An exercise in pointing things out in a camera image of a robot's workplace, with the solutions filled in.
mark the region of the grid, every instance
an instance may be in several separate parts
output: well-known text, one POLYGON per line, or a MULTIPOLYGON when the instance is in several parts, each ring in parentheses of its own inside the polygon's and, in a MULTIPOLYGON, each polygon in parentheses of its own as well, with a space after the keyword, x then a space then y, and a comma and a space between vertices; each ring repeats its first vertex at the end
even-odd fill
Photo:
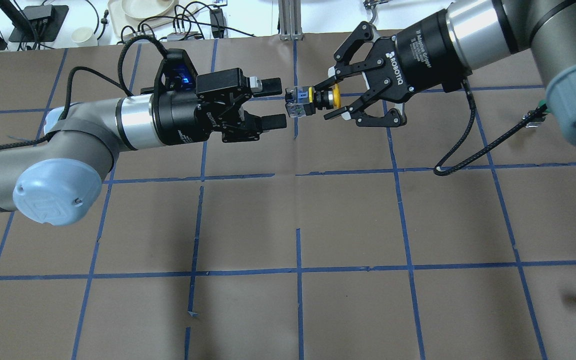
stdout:
MULTIPOLYGON (((137 55, 134 63, 134 68, 132 71, 132 77, 130 81, 130 89, 133 88, 135 82, 135 75, 137 73, 138 64, 140 60, 140 53, 142 46, 137 47, 137 55)), ((215 70, 215 62, 218 52, 218 40, 214 41, 212 50, 212 60, 211 60, 211 71, 215 70)), ((52 91, 50 92, 50 97, 46 103, 45 108, 41 109, 3 109, 0 110, 0 114, 15 114, 15 113, 27 113, 27 112, 37 112, 43 113, 42 119, 45 119, 46 114, 51 110, 51 101, 55 94, 55 89, 57 89, 57 84, 59 82, 60 76, 62 75, 62 70, 64 70, 64 63, 68 55, 68 50, 63 51, 61 64, 59 70, 57 71, 57 76, 54 80, 52 86, 52 91)), ((298 84, 298 71, 297 71, 297 61, 298 61, 298 44, 297 41, 293 43, 293 70, 294 70, 294 84, 298 84)), ((541 89, 541 85, 527 85, 527 86, 489 86, 489 87, 475 87, 473 91, 502 91, 502 90, 516 90, 516 89, 541 89)), ((438 89, 430 89, 425 92, 440 92, 438 89)), ((343 96, 352 97, 358 96, 358 93, 345 93, 343 96)), ((269 98, 254 99, 256 101, 272 101, 281 100, 281 96, 271 96, 269 98)), ((386 103, 383 103, 384 112, 387 111, 386 103)), ((484 145, 488 144, 487 136, 484 132, 484 127, 482 125, 482 119, 477 114, 477 127, 480 132, 480 137, 484 145)), ((39 125, 36 137, 38 138, 41 134, 42 126, 39 125)), ((240 269, 240 270, 213 270, 213 271, 198 271, 197 260, 199 258, 199 251, 201 250, 201 221, 202 221, 202 204, 204 200, 204 183, 213 180, 235 180, 235 179, 253 179, 253 178, 272 178, 275 177, 274 173, 251 173, 245 175, 206 175, 206 153, 208 151, 208 142, 203 143, 202 153, 201 153, 201 174, 199 177, 183 177, 183 178, 128 178, 128 179, 115 179, 115 169, 112 169, 108 180, 103 183, 107 185, 107 192, 105 194, 105 199, 103 200, 103 210, 98 226, 97 241, 94 244, 93 255, 90 260, 89 271, 87 273, 78 274, 48 274, 48 275, 0 275, 0 281, 27 281, 27 280, 86 280, 86 286, 84 291, 84 296, 81 303, 80 315, 78 317, 77 330, 75 338, 73 339, 73 349, 71 358, 75 359, 78 355, 78 347, 80 343, 80 337, 82 334, 83 324, 86 321, 87 304, 89 302, 89 295, 91 285, 93 280, 102 279, 121 279, 121 278, 189 278, 189 298, 187 311, 190 316, 195 316, 194 313, 194 300, 195 300, 195 285, 197 278, 206 276, 249 276, 249 275, 259 275, 259 274, 296 274, 297 278, 297 324, 298 324, 298 354, 300 360, 306 358, 304 349, 304 300, 303 300, 303 285, 302 285, 302 275, 306 273, 318 273, 318 272, 407 272, 409 278, 409 287, 411 292, 411 303, 413 308, 414 326, 416 330, 416 339, 418 342, 418 353, 419 357, 423 360, 426 358, 425 344, 423 338, 423 328, 428 326, 422 323, 420 319, 420 309, 418 305, 418 295, 416 290, 415 281, 415 271, 420 270, 439 270, 439 269, 485 269, 485 268, 515 268, 518 271, 519 278, 521 280, 521 286, 523 289, 523 294, 525 296, 525 301, 528 307, 528 312, 530 314, 530 321, 532 322, 534 336, 536 338, 539 352, 541 358, 546 360, 548 355, 546 352, 546 347, 544 346, 544 340, 542 339, 542 334, 540 331, 540 326, 537 321, 537 316, 535 315, 535 309, 533 307, 533 301, 531 299, 531 293, 526 281, 526 275, 524 269, 527 267, 560 267, 567 265, 576 265, 576 260, 538 260, 538 261, 522 261, 519 250, 516 247, 515 235, 513 231, 512 222, 506 207, 505 197, 501 189, 501 185, 498 178, 498 169, 526 169, 526 168, 545 168, 545 167, 576 167, 576 162, 567 163, 544 163, 544 164, 495 164, 491 154, 487 155, 488 164, 485 165, 473 165, 467 166, 464 171, 469 170, 488 170, 493 178, 494 186, 498 196, 498 201, 503 213, 503 219, 505 221, 505 226, 507 228, 508 237, 510 240, 510 246, 512 246, 512 251, 514 253, 513 262, 475 262, 475 263, 451 263, 451 264, 415 264, 412 258, 410 244, 409 244, 409 234, 407 230, 406 221, 406 203, 402 197, 402 189, 400 186, 400 174, 408 172, 428 172, 432 171, 432 168, 425 167, 415 167, 415 168, 402 168, 398 166, 396 154, 393 146, 393 135, 390 129, 386 129, 384 136, 388 139, 388 148, 390 151, 391 168, 376 168, 368 170, 332 170, 332 171, 311 171, 309 173, 298 173, 296 177, 309 177, 309 176, 344 176, 351 174, 393 174, 398 213, 400 216, 400 223, 402 228, 403 236, 403 246, 406 255, 406 264, 391 265, 391 266, 327 266, 327 267, 304 267, 302 266, 302 240, 301 240, 301 229, 297 228, 295 230, 295 261, 296 267, 287 268, 265 268, 265 269, 240 269), (106 221, 106 214, 108 211, 108 205, 110 198, 112 196, 113 185, 115 184, 128 184, 128 183, 156 183, 156 182, 200 182, 199 187, 197 210, 196 210, 196 227, 194 232, 194 248, 192 253, 192 267, 190 271, 166 271, 166 272, 142 272, 142 273, 96 273, 96 261, 99 253, 99 240, 103 237, 104 225, 106 221)), ((299 135, 299 121, 297 118, 294 119, 294 137, 295 139, 299 135)), ((2 257, 2 252, 6 244, 7 237, 11 225, 13 223, 15 213, 12 212, 6 224, 6 229, 4 231, 3 237, 0 242, 0 258, 2 257)), ((189 358, 189 351, 191 344, 192 327, 188 326, 185 328, 185 338, 184 338, 184 353, 185 358, 189 358)))

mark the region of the white plate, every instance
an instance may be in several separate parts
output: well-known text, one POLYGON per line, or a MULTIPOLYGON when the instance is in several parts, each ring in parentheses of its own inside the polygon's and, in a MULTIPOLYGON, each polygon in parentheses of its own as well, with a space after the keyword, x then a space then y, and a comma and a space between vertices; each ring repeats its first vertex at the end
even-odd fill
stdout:
POLYGON ((173 6, 175 6, 173 0, 121 0, 123 12, 137 20, 164 14, 173 6))

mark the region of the yellow ring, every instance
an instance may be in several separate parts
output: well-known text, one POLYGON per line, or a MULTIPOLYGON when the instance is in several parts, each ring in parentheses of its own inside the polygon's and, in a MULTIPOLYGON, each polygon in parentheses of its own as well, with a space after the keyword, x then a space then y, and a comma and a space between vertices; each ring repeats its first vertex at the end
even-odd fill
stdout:
POLYGON ((341 93, 339 91, 339 84, 334 84, 332 87, 332 104, 335 109, 341 107, 341 93))

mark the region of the robotiq logo text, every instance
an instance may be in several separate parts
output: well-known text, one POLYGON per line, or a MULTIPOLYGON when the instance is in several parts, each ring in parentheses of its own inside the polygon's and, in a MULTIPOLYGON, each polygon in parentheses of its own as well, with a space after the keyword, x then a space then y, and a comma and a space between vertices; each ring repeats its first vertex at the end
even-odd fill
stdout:
POLYGON ((395 52, 394 51, 387 52, 386 57, 390 59, 392 70, 395 71, 395 77, 397 78, 397 85, 404 85, 402 71, 400 70, 400 65, 397 63, 397 57, 395 56, 395 52))

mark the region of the white cup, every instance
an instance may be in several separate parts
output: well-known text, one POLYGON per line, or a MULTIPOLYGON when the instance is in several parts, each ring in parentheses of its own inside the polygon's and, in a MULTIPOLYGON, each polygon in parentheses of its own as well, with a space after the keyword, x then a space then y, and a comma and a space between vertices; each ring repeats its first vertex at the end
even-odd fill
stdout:
POLYGON ((95 32, 90 27, 80 27, 72 32, 70 37, 77 46, 97 46, 99 45, 95 32))

